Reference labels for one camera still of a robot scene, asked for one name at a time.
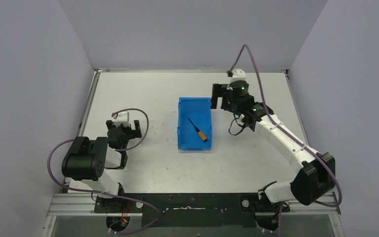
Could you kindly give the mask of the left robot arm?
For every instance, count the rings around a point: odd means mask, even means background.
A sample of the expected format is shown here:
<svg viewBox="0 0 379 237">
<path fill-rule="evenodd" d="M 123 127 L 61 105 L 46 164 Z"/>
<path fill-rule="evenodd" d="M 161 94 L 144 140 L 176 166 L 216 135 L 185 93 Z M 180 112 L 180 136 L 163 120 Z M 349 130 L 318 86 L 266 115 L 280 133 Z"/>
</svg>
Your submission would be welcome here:
<svg viewBox="0 0 379 237">
<path fill-rule="evenodd" d="M 62 161 L 65 177 L 80 181 L 97 191 L 96 210 L 106 213 L 124 212 L 130 202 L 122 196 L 123 186 L 107 173 L 109 169 L 123 170 L 128 161 L 125 149 L 130 140 L 141 138 L 140 122 L 132 128 L 127 121 L 106 121 L 107 136 L 91 140 L 79 136 L 72 142 Z"/>
</svg>

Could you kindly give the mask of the orange handled screwdriver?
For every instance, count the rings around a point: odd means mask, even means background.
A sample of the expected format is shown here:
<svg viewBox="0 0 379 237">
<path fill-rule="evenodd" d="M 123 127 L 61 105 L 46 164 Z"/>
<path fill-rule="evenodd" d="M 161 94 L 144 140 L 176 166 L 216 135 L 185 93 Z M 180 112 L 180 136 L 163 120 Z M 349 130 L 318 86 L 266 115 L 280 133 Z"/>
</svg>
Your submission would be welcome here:
<svg viewBox="0 0 379 237">
<path fill-rule="evenodd" d="M 188 120 L 193 125 L 193 127 L 194 127 L 195 131 L 197 132 L 198 136 L 200 137 L 200 139 L 203 142 L 206 142 L 208 140 L 207 136 L 193 123 L 193 121 L 190 118 L 188 118 Z"/>
</svg>

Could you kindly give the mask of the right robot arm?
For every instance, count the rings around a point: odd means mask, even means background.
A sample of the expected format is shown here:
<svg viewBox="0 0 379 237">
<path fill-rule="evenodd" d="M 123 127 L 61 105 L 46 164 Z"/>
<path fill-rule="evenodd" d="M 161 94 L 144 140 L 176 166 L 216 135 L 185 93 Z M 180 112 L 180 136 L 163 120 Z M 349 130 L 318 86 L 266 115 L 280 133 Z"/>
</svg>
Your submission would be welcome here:
<svg viewBox="0 0 379 237">
<path fill-rule="evenodd" d="M 250 128 L 271 143 L 293 168 L 296 176 L 292 181 L 271 182 L 258 191 L 259 207 L 272 211 L 279 202 L 296 200 L 310 205 L 335 187 L 335 159 L 330 153 L 321 154 L 302 142 L 263 102 L 255 101 L 248 92 L 249 84 L 236 80 L 229 84 L 212 85 L 211 108 L 234 114 L 243 128 Z"/>
</svg>

